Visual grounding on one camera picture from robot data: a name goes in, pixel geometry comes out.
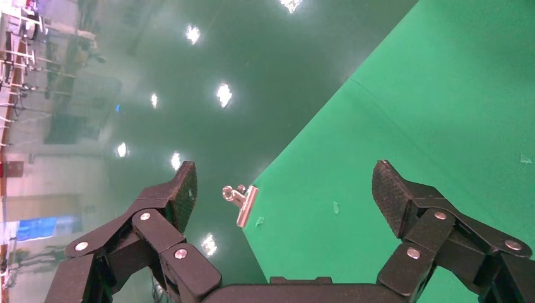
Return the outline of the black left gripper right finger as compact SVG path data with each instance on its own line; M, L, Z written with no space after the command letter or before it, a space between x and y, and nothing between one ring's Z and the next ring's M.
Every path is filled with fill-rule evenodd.
M438 267L450 271L479 302L533 302L534 261L523 241L457 210L435 187L404 179L376 163L372 195L401 243L377 283L416 302Z

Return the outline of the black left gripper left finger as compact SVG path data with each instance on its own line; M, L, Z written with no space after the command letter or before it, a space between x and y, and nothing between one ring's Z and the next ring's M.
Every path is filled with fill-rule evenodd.
M144 188L122 215L68 244L46 301L112 302L143 268L174 301L203 301L221 275L184 235L196 198L196 167L186 161L170 181Z

